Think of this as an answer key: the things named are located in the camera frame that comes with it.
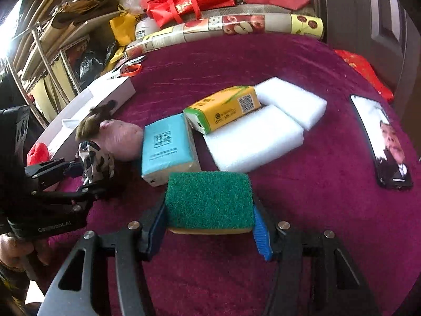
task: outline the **white foam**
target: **white foam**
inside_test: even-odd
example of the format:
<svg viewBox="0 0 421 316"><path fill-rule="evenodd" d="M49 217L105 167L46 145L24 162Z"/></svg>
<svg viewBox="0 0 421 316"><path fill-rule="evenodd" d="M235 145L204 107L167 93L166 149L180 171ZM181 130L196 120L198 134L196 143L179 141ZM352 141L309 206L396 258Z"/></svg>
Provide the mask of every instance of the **white foam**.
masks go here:
<svg viewBox="0 0 421 316"><path fill-rule="evenodd" d="M277 77L257 84L254 89L260 103L273 104L307 131L326 111L326 100Z"/></svg>
<svg viewBox="0 0 421 316"><path fill-rule="evenodd" d="M221 171L246 173L301 146L303 133L287 114L266 106L203 137Z"/></svg>

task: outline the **silver bolt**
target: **silver bolt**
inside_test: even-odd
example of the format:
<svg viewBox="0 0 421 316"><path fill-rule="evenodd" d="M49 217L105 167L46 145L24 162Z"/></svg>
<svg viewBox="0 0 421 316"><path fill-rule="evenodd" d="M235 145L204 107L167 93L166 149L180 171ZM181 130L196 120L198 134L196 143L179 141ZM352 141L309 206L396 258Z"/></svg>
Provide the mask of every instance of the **silver bolt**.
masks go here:
<svg viewBox="0 0 421 316"><path fill-rule="evenodd" d="M85 234L83 234L83 238L84 239L90 239L95 235L95 232L93 230L88 230L87 232L85 232Z"/></svg>
<svg viewBox="0 0 421 316"><path fill-rule="evenodd" d="M138 229L140 227L140 223L137 221L132 221L127 225L127 228L130 230Z"/></svg>
<svg viewBox="0 0 421 316"><path fill-rule="evenodd" d="M287 230L287 229L290 229L291 225L287 221L281 221L278 223L278 227L279 229Z"/></svg>
<svg viewBox="0 0 421 316"><path fill-rule="evenodd" d="M325 232L323 234L328 239L333 239L335 237L335 233L331 230L325 230Z"/></svg>

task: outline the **open white box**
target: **open white box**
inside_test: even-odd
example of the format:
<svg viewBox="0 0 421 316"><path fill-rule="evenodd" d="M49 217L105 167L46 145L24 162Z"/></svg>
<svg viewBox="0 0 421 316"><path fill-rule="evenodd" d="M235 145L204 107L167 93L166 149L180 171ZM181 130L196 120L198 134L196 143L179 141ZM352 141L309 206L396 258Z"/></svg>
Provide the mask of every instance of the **open white box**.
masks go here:
<svg viewBox="0 0 421 316"><path fill-rule="evenodd" d="M114 113L136 92L129 77L100 77L76 96L49 124L37 142L47 145L51 159L74 160L79 144L74 139L76 127L88 116L91 108L115 100Z"/></svg>

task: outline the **blue gripper pad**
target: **blue gripper pad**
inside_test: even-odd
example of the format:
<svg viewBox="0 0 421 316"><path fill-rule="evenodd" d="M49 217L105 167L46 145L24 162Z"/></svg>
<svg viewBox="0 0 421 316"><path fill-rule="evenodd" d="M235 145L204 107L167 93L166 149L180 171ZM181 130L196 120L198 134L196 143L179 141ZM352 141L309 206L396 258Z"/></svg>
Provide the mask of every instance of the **blue gripper pad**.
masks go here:
<svg viewBox="0 0 421 316"><path fill-rule="evenodd" d="M261 255L265 258L266 261L270 261L272 258L272 248L270 247L269 240L269 231L266 228L266 225L263 221L262 216L257 210L256 206L253 205L254 212L254 228L253 236L254 241L256 242L257 249Z"/></svg>

